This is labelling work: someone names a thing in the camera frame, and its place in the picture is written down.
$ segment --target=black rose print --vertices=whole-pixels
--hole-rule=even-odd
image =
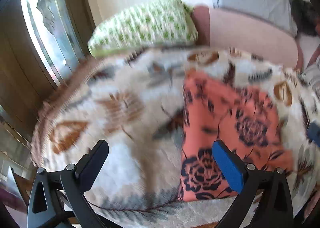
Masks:
[[[211,149],[200,149],[198,156],[185,159],[182,163],[181,175],[186,191],[194,193],[201,189],[215,191],[222,180],[221,171],[213,161]]]
[[[239,140],[241,140],[247,146],[268,146],[266,133],[268,127],[259,120],[252,120],[249,117],[242,117],[243,113],[238,110],[236,112],[236,130],[239,134]]]

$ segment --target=screw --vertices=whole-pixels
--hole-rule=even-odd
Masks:
[[[40,167],[37,169],[37,173],[38,174],[41,174],[42,172],[44,172],[44,168],[43,167]]]
[[[282,168],[278,167],[278,168],[277,168],[277,172],[278,172],[279,174],[283,174],[284,170],[283,170]]]
[[[255,168],[256,168],[256,167],[255,167],[254,164],[249,163],[249,164],[247,165],[247,169],[249,169],[249,170],[254,170]]]
[[[75,164],[69,164],[66,167],[67,170],[73,170],[74,168],[75,168]]]

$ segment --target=coral cloth with black roses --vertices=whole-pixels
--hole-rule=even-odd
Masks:
[[[194,71],[185,80],[184,98],[180,200],[236,195],[212,158],[215,140],[258,169],[292,171],[292,153],[280,142],[278,113],[267,93],[253,86],[234,89]]]

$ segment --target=green patterned pillow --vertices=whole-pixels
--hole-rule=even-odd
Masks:
[[[89,50],[97,57],[141,46],[191,45],[198,38],[192,11],[181,0],[156,0],[125,9],[95,29]]]

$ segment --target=blanket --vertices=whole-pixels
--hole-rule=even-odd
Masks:
[[[110,146],[92,189],[92,208],[123,227],[194,227],[219,221],[234,197],[178,200],[183,143],[183,81],[189,70],[257,86],[277,108],[281,143],[293,156],[287,177],[294,214],[309,198],[319,171],[318,148],[306,128],[320,122],[320,103],[292,69],[253,54],[208,48],[148,49],[134,61],[90,60],[39,114],[33,160],[47,171],[76,163],[96,142]],[[243,226],[258,205],[252,204]]]

